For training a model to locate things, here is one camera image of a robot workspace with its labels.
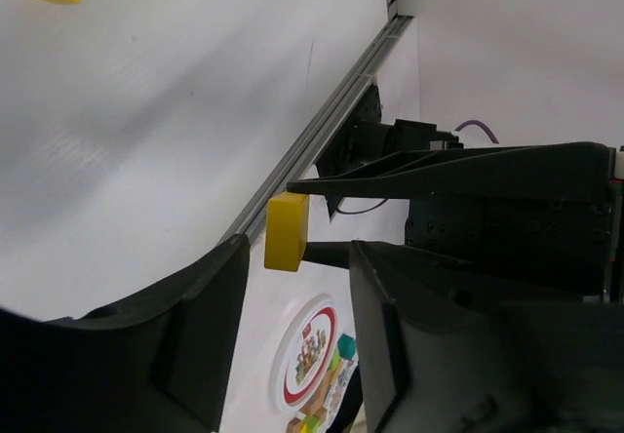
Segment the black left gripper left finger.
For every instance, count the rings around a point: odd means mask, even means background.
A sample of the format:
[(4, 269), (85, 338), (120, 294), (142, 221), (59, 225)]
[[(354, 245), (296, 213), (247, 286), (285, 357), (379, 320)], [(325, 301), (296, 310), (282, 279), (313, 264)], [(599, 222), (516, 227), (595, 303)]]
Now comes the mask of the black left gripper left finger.
[(79, 319), (1, 314), (5, 432), (216, 432), (249, 276), (235, 235)]

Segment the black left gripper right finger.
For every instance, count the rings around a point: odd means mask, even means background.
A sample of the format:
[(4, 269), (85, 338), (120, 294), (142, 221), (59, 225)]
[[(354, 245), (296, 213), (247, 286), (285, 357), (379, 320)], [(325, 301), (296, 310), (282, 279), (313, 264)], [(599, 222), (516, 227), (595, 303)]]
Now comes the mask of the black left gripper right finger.
[(355, 241), (371, 432), (619, 432), (623, 308)]

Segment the yellow cube block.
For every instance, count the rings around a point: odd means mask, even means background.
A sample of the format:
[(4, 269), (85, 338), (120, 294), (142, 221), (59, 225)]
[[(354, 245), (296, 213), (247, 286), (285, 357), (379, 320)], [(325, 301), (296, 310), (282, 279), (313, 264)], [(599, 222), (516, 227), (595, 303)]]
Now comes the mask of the yellow cube block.
[(309, 196), (282, 192), (267, 203), (264, 267), (296, 272), (307, 246)]

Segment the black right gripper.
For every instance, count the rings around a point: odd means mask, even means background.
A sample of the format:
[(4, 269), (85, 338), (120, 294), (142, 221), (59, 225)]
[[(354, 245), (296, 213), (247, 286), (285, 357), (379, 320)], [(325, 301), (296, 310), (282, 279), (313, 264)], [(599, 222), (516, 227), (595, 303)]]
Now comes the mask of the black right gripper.
[(292, 193), (410, 199), (405, 243), (505, 278), (623, 298), (619, 152), (594, 142), (398, 152)]

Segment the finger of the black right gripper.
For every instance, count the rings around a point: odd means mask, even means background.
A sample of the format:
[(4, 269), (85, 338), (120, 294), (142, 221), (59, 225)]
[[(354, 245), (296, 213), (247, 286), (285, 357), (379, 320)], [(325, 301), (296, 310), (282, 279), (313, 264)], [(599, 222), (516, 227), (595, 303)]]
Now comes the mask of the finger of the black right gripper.
[(308, 242), (302, 260), (325, 266), (348, 266), (351, 243)]

